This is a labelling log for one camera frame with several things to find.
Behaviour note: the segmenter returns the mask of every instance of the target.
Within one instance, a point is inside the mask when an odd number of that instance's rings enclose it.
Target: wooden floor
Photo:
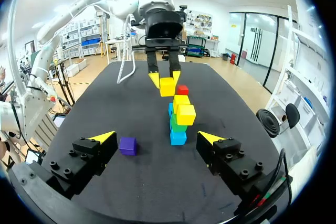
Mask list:
[[[104,56],[86,56],[87,67],[81,70],[74,77],[69,78],[75,100],[77,100],[85,91],[97,75],[107,66],[107,58]],[[136,60],[146,60],[145,54],[135,54]],[[252,76],[247,74],[243,69],[236,65],[230,64],[229,61],[223,61],[221,58],[196,58],[186,57],[186,62],[199,62],[209,64],[231,87],[241,96],[253,112],[264,108],[270,99],[270,93],[263,88]],[[57,94],[63,97],[59,85],[55,85]],[[56,105],[55,111],[59,111],[59,105]]]

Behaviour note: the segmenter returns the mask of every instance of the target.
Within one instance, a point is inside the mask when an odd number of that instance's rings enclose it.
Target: glass door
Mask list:
[[[277,18],[246,14],[246,27],[239,66],[264,85],[276,42]]]
[[[297,49],[298,49],[298,38],[296,36],[292,36],[292,42],[290,45],[289,57],[285,62],[286,50],[287,50],[287,38],[288,38],[288,20],[279,18],[279,32],[278,32],[278,40],[277,46],[274,54],[273,64],[271,66],[271,70],[269,72],[269,76],[266,80],[265,87],[273,92],[274,88],[278,82],[280,77],[280,72],[284,64],[289,63],[291,60],[294,60],[296,57]],[[297,23],[293,23],[294,28],[298,28]]]
[[[244,33],[244,13],[230,13],[229,21],[229,31],[226,42],[225,52],[230,56],[232,54],[236,55],[235,62],[237,63],[240,46],[242,43],[243,33]]]

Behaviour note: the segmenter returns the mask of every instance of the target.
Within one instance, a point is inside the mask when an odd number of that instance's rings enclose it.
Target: red fire extinguisher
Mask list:
[[[235,61],[236,61],[236,55],[235,55],[235,54],[231,54],[231,60],[230,60],[230,63],[231,63],[231,64],[235,64]]]

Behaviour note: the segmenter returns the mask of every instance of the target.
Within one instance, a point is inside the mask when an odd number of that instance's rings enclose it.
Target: screw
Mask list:
[[[255,170],[262,170],[262,168],[263,168],[262,162],[257,162],[256,166],[254,167]]]
[[[88,157],[88,155],[86,155],[85,153],[84,154],[82,154],[82,155],[80,155],[80,158],[82,159],[82,160],[87,160],[89,157]]]
[[[21,183],[21,185],[26,185],[27,184],[27,180],[25,179],[25,178],[22,178],[21,180],[20,180],[20,183]]]
[[[55,161],[51,161],[51,162],[50,162],[50,166],[51,166],[52,169],[54,169],[54,170],[58,170],[58,168],[59,168],[57,162],[55,162]]]
[[[71,157],[75,157],[76,156],[76,152],[74,150],[69,150],[69,155]]]
[[[227,162],[230,162],[232,160],[233,156],[232,154],[226,154],[225,159]]]
[[[69,169],[69,168],[66,168],[66,169],[63,171],[63,173],[64,173],[64,175],[65,175],[67,178],[69,178],[69,177],[72,176],[72,171],[71,171],[71,169]]]
[[[248,174],[249,174],[249,172],[246,169],[241,170],[241,172],[240,172],[241,178],[247,178]]]
[[[239,156],[239,157],[244,157],[244,151],[240,150],[240,151],[238,152],[238,156]]]

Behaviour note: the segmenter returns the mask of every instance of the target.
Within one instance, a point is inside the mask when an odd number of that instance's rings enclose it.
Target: chair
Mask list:
[[[256,117],[271,138],[282,134],[288,128],[292,129],[300,120],[300,113],[296,106],[289,103],[286,106],[286,117],[288,120],[288,127],[280,132],[280,125],[276,117],[268,110],[260,109],[256,113]]]

